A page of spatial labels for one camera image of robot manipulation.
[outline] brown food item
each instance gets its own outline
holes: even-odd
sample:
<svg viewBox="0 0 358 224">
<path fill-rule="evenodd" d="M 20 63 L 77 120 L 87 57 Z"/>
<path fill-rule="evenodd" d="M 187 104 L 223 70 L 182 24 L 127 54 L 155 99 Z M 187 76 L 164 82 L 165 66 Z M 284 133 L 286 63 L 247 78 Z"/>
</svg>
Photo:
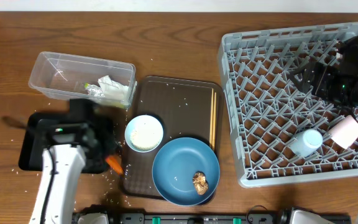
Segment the brown food item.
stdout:
<svg viewBox="0 0 358 224">
<path fill-rule="evenodd" d="M 205 194 L 208 190 L 208 183 L 206 182 L 205 175 L 202 172 L 197 172 L 193 176 L 193 184 L 199 195 Z"/>
</svg>

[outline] blue plate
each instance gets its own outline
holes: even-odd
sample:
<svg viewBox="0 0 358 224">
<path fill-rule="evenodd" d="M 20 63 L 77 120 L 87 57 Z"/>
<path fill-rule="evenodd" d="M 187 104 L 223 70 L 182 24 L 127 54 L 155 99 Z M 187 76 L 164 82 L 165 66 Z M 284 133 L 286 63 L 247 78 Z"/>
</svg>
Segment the blue plate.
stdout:
<svg viewBox="0 0 358 224">
<path fill-rule="evenodd" d="M 196 172 L 205 174 L 208 190 L 198 195 Z M 207 200 L 219 182 L 219 162 L 209 146 L 193 138 L 179 138 L 164 145 L 153 163 L 153 181 L 160 195 L 177 205 L 197 205 Z"/>
</svg>

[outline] small bowl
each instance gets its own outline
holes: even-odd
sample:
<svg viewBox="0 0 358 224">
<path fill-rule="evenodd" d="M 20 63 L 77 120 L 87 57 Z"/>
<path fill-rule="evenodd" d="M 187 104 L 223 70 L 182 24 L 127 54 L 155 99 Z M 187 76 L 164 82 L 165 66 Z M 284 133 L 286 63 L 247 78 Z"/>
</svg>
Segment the small bowl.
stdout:
<svg viewBox="0 0 358 224">
<path fill-rule="evenodd" d="M 161 132 L 161 136 L 159 136 L 158 144 L 154 148 L 148 149 L 145 151 L 145 150 L 141 150 L 133 145 L 133 143 L 131 141 L 131 133 L 136 127 L 138 127 L 140 125 L 146 125 L 146 126 L 150 126 L 150 127 L 155 126 L 157 128 L 157 130 L 159 130 Z M 137 116 L 136 118 L 132 119 L 128 123 L 127 128 L 125 129 L 124 135 L 125 135 L 125 141 L 131 149 L 133 149 L 137 152 L 150 152 L 150 151 L 154 150 L 158 145 L 160 145 L 162 138 L 163 138 L 163 128 L 162 128 L 160 121 L 157 120 L 156 118 L 154 118 L 153 116 L 140 115 L 140 116 Z"/>
</svg>

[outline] dish rack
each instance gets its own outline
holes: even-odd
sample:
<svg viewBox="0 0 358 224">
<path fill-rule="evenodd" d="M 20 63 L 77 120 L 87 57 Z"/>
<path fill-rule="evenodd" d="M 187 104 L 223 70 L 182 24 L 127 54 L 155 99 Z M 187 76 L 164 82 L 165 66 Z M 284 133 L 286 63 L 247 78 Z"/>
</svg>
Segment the dish rack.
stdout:
<svg viewBox="0 0 358 224">
<path fill-rule="evenodd" d="M 358 22 L 223 36 L 218 65 L 242 187 L 358 176 L 358 138 L 343 149 L 326 133 L 347 113 L 311 91 L 299 92 L 287 77 L 312 61 L 338 66 L 337 41 L 356 35 Z M 308 157 L 294 155 L 291 137 L 311 128 L 323 135 L 323 145 Z"/>
</svg>

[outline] orange object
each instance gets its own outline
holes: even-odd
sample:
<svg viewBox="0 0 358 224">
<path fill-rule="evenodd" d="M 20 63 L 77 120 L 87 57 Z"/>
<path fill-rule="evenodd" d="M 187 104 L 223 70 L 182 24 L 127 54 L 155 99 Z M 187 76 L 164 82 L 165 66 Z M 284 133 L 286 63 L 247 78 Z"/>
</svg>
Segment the orange object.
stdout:
<svg viewBox="0 0 358 224">
<path fill-rule="evenodd" d="M 110 165 L 110 167 L 116 171 L 118 175 L 124 174 L 124 170 L 122 169 L 121 165 L 118 163 L 116 158 L 114 158 L 112 155 L 105 158 L 105 161 Z"/>
</svg>

